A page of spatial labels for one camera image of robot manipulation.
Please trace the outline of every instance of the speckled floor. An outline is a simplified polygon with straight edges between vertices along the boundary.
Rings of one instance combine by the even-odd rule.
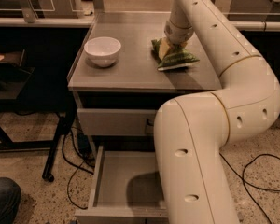
[[[0,125],[14,141],[49,139],[54,134],[55,114],[33,114],[19,117],[12,113],[0,113]],[[44,181],[41,176],[47,159],[47,151],[0,153],[0,176],[8,176],[19,183],[22,190],[20,210],[15,224],[69,224],[75,220],[75,210],[67,197],[68,181],[76,168],[67,164],[62,156],[62,142],[52,173],[54,182]],[[72,140],[65,140],[64,153],[69,160],[81,164],[73,150]],[[259,154],[274,154],[280,157],[280,118],[267,132],[244,142],[222,148],[221,153],[240,174],[245,165]],[[235,206],[244,224],[268,223],[259,208],[245,192],[240,178],[223,162]],[[280,189],[280,161],[262,157],[246,172],[246,179],[267,189]],[[91,188],[91,175],[78,171],[69,186],[75,203],[87,206]],[[280,193],[248,188],[263,207],[273,224],[280,224]]]

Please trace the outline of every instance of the jeans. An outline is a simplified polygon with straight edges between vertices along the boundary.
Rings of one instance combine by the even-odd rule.
[[[12,224],[21,200],[21,189],[13,180],[0,177],[0,224]]]

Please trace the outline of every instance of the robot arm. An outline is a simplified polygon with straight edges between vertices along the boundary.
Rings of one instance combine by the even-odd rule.
[[[210,0],[175,0],[165,33],[199,37],[222,90],[179,96],[155,119],[161,184],[171,224],[239,223],[219,156],[225,144],[268,129],[280,113],[280,85],[261,54]]]

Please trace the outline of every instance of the white bowl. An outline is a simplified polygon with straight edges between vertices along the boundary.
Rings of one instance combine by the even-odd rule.
[[[96,37],[84,45],[87,57],[100,67],[108,67],[116,61],[121,49],[120,42],[112,37]]]

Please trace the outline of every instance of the drawer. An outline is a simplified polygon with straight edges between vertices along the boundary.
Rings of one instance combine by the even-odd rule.
[[[83,109],[77,110],[85,135],[146,136],[153,134],[156,110]]]
[[[169,224],[154,152],[99,146],[87,210],[80,224]]]

